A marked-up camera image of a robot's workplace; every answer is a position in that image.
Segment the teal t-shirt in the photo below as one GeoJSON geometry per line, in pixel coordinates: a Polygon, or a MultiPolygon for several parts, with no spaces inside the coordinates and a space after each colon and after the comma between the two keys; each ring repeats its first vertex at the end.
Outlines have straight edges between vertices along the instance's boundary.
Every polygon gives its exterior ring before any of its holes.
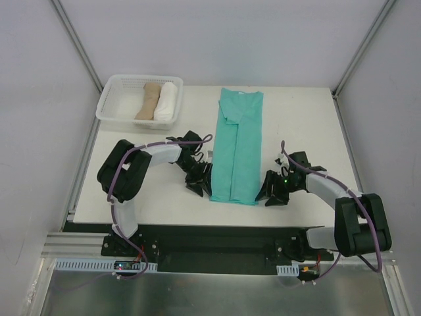
{"type": "Polygon", "coordinates": [[[262,92],[221,89],[211,170],[211,201],[256,205],[260,191],[262,92]]]}

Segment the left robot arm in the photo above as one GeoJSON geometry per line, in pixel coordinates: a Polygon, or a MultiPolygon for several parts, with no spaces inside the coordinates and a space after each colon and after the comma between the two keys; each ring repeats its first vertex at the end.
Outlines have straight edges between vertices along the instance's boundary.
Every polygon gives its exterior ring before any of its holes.
{"type": "Polygon", "coordinates": [[[133,199],[137,196],[147,171],[161,164],[178,165],[185,172],[186,188],[203,197],[212,195],[212,164],[196,160],[203,144],[213,139],[211,134],[201,138],[188,131],[183,137],[167,137],[164,141],[135,145],[120,140],[97,173],[97,181],[107,194],[111,206],[112,231],[119,237],[116,248],[125,256],[134,255],[139,240],[133,199]]]}

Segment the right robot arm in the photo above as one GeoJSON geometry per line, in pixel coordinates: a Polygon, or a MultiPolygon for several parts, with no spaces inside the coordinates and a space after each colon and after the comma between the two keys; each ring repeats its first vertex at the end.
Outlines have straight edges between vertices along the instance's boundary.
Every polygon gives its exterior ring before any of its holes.
{"type": "Polygon", "coordinates": [[[333,227],[306,228],[296,243],[297,255],[312,259],[320,249],[334,250],[345,257],[388,251],[392,238],[384,205],[378,194],[349,189],[321,166],[312,166],[304,151],[276,159],[279,171],[269,170],[256,201],[265,206],[287,205],[289,195],[305,191],[316,195],[334,211],[333,227]]]}

